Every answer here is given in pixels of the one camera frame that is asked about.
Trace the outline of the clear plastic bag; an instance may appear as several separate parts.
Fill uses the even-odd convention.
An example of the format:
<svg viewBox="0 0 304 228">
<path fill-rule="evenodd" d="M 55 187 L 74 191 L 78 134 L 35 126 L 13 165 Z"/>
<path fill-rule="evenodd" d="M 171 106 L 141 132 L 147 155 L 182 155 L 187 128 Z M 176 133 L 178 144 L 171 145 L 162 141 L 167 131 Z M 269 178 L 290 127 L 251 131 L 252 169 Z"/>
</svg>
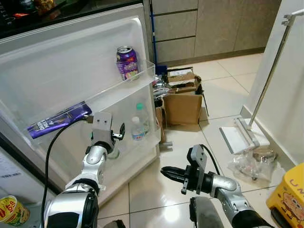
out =
<svg viewBox="0 0 304 228">
<path fill-rule="evenodd" d="M 237 177 L 254 184 L 269 184 L 278 154 L 272 149 L 255 149 L 235 154 L 228 168 Z"/>
</svg>

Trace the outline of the yellow cartoon stool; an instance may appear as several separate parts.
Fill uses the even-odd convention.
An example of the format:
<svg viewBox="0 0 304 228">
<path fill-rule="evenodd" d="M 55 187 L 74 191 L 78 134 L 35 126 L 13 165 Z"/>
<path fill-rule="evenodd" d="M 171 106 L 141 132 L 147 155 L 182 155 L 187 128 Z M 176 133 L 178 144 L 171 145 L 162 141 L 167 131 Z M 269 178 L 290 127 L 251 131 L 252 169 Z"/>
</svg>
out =
<svg viewBox="0 0 304 228">
<path fill-rule="evenodd" d="M 266 204 L 279 228 L 304 228 L 304 163 L 284 174 Z"/>
</svg>

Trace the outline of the yellow instant noodle cup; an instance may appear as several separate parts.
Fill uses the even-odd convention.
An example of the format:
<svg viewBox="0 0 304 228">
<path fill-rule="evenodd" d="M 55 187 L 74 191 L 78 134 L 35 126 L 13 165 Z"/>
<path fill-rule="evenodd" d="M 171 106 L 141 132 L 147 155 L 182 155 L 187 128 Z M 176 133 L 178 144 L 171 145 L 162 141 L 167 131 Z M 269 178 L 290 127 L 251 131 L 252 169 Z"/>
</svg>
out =
<svg viewBox="0 0 304 228">
<path fill-rule="evenodd" d="M 0 199 L 0 222 L 14 227 L 26 224 L 30 218 L 27 209 L 15 196 L 4 196 Z"/>
</svg>

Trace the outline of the teal-cap clear water bottle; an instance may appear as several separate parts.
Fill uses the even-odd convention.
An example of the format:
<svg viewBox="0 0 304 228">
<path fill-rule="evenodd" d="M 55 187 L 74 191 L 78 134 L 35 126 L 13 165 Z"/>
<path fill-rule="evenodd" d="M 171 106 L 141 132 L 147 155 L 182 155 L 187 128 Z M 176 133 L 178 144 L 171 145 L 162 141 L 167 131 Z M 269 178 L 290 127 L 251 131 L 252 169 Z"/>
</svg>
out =
<svg viewBox="0 0 304 228">
<path fill-rule="evenodd" d="M 135 116 L 139 118 L 144 133 L 148 134 L 150 130 L 150 120 L 146 106 L 143 102 L 139 102 L 135 105 Z"/>
</svg>

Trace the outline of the white-lined fridge door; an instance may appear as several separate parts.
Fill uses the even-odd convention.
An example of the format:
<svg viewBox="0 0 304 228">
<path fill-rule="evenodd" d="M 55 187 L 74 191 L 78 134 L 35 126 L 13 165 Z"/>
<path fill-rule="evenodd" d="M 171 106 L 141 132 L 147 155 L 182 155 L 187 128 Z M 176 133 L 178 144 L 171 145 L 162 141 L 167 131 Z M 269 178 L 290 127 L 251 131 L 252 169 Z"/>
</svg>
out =
<svg viewBox="0 0 304 228">
<path fill-rule="evenodd" d="M 116 65 L 120 46 L 134 48 L 139 65 L 151 62 L 143 4 L 111 9 L 0 39 L 0 139 L 25 159 L 32 173 L 43 174 L 54 133 L 32 139 L 26 128 L 41 119 L 123 82 Z M 131 138 L 135 105 L 145 104 L 149 133 Z M 125 125 L 116 146 L 120 156 L 105 163 L 100 204 L 121 192 L 158 157 L 161 133 L 155 119 L 152 84 L 114 104 L 112 128 Z"/>
</svg>

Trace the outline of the blue broom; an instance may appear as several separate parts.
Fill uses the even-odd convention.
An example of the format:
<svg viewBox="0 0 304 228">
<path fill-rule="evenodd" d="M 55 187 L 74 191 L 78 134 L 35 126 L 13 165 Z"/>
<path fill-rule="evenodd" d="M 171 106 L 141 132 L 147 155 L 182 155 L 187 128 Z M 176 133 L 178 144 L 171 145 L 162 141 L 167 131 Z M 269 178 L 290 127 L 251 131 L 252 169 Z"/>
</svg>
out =
<svg viewBox="0 0 304 228">
<path fill-rule="evenodd" d="M 157 75 L 164 76 L 166 78 L 167 66 L 160 65 L 158 63 L 158 50 L 156 43 L 156 34 L 155 34 L 155 24 L 154 24 L 154 12 L 152 0 L 148 0 L 149 7 L 149 18 L 150 18 L 150 27 L 151 27 L 151 38 L 152 38 L 152 54 L 153 54 L 153 63 L 155 64 L 155 72 Z"/>
</svg>

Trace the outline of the black kitchen countertop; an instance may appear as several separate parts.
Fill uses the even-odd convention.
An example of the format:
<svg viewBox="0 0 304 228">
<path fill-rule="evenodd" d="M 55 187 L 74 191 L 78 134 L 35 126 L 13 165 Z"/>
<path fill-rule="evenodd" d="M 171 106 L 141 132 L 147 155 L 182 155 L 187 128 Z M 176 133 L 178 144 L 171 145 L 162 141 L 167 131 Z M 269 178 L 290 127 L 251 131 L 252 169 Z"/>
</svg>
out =
<svg viewBox="0 0 304 228">
<path fill-rule="evenodd" d="M 0 0 L 0 39 L 145 0 L 55 0 L 50 12 L 39 15 L 33 0 Z"/>
</svg>

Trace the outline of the grey robot body part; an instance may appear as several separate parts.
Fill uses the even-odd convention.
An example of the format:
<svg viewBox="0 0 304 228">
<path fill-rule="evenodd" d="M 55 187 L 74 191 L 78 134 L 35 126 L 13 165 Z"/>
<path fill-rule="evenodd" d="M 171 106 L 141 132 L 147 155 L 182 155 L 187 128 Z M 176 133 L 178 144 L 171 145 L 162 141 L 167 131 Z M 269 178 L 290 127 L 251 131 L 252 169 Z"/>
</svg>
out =
<svg viewBox="0 0 304 228">
<path fill-rule="evenodd" d="M 213 202 L 204 196 L 190 199 L 190 219 L 195 228 L 224 228 Z"/>
</svg>

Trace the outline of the clear greenish glass jar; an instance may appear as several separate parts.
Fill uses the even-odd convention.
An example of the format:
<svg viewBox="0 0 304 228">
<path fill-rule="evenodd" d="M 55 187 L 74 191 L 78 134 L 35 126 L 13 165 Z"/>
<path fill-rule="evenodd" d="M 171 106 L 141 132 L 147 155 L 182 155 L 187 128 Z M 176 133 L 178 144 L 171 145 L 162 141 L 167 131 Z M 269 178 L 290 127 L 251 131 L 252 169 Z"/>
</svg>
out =
<svg viewBox="0 0 304 228">
<path fill-rule="evenodd" d="M 120 149 L 118 147 L 115 147 L 112 152 L 109 152 L 107 155 L 106 155 L 106 158 L 108 160 L 115 160 L 115 159 L 118 159 L 120 156 Z"/>
</svg>

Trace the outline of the grey kitchen cabinets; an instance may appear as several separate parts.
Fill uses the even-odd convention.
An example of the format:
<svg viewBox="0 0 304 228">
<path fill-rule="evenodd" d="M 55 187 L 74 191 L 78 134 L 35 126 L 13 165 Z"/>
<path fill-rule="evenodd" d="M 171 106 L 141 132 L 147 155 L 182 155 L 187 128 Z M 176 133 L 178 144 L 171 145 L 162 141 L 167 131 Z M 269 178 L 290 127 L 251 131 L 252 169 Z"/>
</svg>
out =
<svg viewBox="0 0 304 228">
<path fill-rule="evenodd" d="M 159 63 L 263 52 L 282 0 L 146 0 Z"/>
</svg>

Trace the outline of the clear fridge door shelf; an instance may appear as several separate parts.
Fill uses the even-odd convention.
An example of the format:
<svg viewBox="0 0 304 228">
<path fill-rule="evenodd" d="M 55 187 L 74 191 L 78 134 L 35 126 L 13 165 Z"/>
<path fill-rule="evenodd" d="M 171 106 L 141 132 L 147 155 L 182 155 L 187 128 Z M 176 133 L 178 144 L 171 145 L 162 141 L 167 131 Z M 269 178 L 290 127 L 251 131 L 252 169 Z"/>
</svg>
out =
<svg viewBox="0 0 304 228">
<path fill-rule="evenodd" d="M 92 109 L 93 114 L 95 112 L 107 111 L 108 108 L 125 100 L 137 93 L 141 89 L 145 89 L 152 82 L 154 82 L 154 68 L 155 65 L 151 62 L 145 62 L 142 64 L 142 71 L 138 74 L 138 79 L 125 80 L 109 87 L 108 89 L 92 95 L 91 97 L 84 99 L 86 104 Z M 93 114 L 86 116 L 84 120 L 91 121 Z"/>
</svg>

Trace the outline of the colourful snack bag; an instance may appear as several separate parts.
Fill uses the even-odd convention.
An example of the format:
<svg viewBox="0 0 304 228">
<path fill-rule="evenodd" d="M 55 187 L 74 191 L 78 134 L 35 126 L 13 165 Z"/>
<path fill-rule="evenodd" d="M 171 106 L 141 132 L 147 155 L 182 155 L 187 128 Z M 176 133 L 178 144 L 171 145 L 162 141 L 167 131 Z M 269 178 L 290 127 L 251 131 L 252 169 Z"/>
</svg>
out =
<svg viewBox="0 0 304 228">
<path fill-rule="evenodd" d="M 33 4 L 39 15 L 50 12 L 57 5 L 55 0 L 33 0 Z"/>
</svg>

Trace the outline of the small open cardboard box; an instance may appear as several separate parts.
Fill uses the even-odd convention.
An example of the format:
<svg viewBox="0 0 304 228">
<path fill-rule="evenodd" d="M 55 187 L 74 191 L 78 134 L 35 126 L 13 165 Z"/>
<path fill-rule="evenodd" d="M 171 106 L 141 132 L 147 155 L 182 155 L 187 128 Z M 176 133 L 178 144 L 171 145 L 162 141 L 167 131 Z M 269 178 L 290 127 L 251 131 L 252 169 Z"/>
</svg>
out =
<svg viewBox="0 0 304 228">
<path fill-rule="evenodd" d="M 193 72 L 192 67 L 170 69 L 167 71 L 167 82 L 171 94 L 202 94 L 201 78 Z"/>
</svg>

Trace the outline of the purple chocolate bar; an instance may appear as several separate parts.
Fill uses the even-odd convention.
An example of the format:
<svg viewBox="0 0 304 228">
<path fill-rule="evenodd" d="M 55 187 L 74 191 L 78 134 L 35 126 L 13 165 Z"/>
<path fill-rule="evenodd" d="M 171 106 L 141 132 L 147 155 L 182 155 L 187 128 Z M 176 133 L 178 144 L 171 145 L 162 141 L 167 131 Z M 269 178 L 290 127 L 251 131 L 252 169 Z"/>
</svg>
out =
<svg viewBox="0 0 304 228">
<path fill-rule="evenodd" d="M 26 130 L 32 139 L 39 138 L 43 135 L 51 133 L 55 130 L 68 126 L 78 120 L 86 119 L 86 116 L 93 114 L 92 109 L 84 101 L 75 104 L 63 111 L 59 111 L 56 115 L 48 117 L 31 124 Z"/>
</svg>

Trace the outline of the crumpled plastic bags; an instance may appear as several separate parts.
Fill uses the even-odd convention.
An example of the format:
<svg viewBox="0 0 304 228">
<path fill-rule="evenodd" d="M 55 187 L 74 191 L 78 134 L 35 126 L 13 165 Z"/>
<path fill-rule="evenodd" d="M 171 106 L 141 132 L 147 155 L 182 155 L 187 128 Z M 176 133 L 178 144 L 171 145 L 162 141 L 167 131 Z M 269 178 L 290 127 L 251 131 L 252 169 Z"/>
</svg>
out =
<svg viewBox="0 0 304 228">
<path fill-rule="evenodd" d="M 155 75 L 153 86 L 153 98 L 155 101 L 161 100 L 171 93 L 171 86 L 169 85 L 167 76 Z"/>
</svg>

